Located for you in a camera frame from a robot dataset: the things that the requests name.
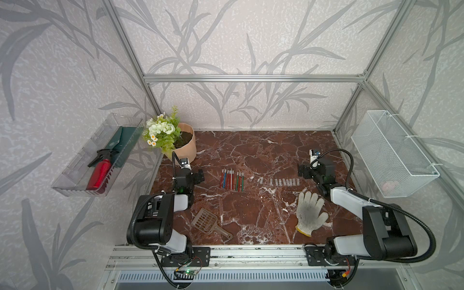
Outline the blue carving knife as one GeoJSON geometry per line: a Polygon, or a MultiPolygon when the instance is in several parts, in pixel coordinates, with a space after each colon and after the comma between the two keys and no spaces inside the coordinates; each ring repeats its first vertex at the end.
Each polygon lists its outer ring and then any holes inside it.
{"type": "Polygon", "coordinates": [[[223,181],[222,181],[222,188],[227,188],[227,177],[228,177],[228,170],[225,169],[224,170],[224,174],[223,174],[223,181]]]}

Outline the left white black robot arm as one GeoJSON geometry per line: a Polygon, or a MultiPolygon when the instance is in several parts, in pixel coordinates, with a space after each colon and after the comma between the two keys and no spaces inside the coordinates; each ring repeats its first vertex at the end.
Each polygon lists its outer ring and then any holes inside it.
{"type": "Polygon", "coordinates": [[[174,213],[190,209],[194,186],[204,181],[203,170],[176,171],[174,189],[159,195],[139,197],[126,233],[127,243],[161,256],[191,259],[193,247],[189,238],[174,230],[174,213]]]}

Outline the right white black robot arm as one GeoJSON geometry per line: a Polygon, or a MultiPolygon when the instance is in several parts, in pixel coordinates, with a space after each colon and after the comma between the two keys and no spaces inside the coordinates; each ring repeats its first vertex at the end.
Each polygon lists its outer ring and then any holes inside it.
{"type": "Polygon", "coordinates": [[[346,209],[362,221],[361,234],[326,239],[323,254],[328,263],[337,263],[349,256],[371,261],[419,263],[435,253],[437,241],[425,222],[399,205],[368,198],[356,192],[348,182],[337,182],[331,160],[313,155],[310,163],[297,166],[297,175],[313,180],[318,190],[318,193],[302,193],[298,197],[298,232],[310,236],[326,222],[328,214],[322,210],[325,201],[346,209]],[[418,254],[408,221],[418,224],[428,236],[429,246],[423,254],[418,254]]]}

